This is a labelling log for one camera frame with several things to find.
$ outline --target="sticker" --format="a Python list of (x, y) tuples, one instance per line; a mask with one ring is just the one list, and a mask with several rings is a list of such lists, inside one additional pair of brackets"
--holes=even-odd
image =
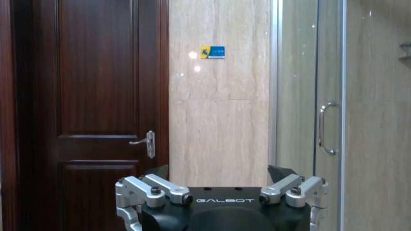
[(224, 46), (202, 46), (200, 52), (202, 59), (224, 59), (226, 47)]

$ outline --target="glass panel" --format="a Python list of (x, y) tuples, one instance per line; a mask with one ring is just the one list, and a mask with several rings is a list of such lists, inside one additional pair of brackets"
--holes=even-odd
[[(340, 103), (340, 1), (280, 0), (276, 75), (276, 164), (330, 183), (322, 231), (339, 227), (340, 155), (318, 144), (319, 109)], [(324, 145), (340, 147), (340, 111), (326, 111)]]
[(312, 176), (318, 0), (279, 1), (276, 164)]

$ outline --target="screw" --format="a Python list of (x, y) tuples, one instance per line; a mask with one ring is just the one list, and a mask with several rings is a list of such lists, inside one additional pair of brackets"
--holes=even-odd
[(291, 189), (291, 193), (295, 194), (295, 195), (302, 195), (302, 189), (300, 189), (300, 187), (294, 187), (294, 188)]
[(184, 196), (183, 196), (183, 205), (189, 205), (192, 202), (192, 195), (189, 193), (187, 193)]
[(160, 193), (161, 193), (161, 190), (160, 190), (160, 188), (159, 187), (152, 187), (152, 195), (159, 195)]
[(258, 197), (258, 201), (260, 202), (260, 204), (263, 205), (267, 205), (268, 202), (270, 202), (270, 197), (264, 194), (262, 194), (259, 197)]

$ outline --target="wall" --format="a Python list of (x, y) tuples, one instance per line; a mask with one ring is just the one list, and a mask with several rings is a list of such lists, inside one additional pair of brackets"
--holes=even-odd
[(411, 230), (410, 0), (348, 0), (347, 231)]
[[(267, 185), (270, 1), (169, 7), (171, 180)], [(200, 60), (202, 45), (224, 45), (226, 60)]]

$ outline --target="metal handle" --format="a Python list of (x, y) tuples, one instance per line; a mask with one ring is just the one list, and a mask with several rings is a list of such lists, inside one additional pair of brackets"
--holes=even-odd
[(319, 121), (319, 146), (322, 150), (328, 153), (330, 155), (335, 155), (339, 151), (335, 149), (328, 149), (324, 146), (324, 124), (326, 124), (326, 111), (330, 107), (336, 107), (338, 104), (335, 102), (328, 102), (326, 105), (322, 106), (320, 109), (320, 121)]
[(137, 145), (140, 143), (147, 143), (147, 155), (152, 159), (155, 157), (155, 132), (148, 131), (147, 136), (140, 141), (129, 141), (129, 145)]

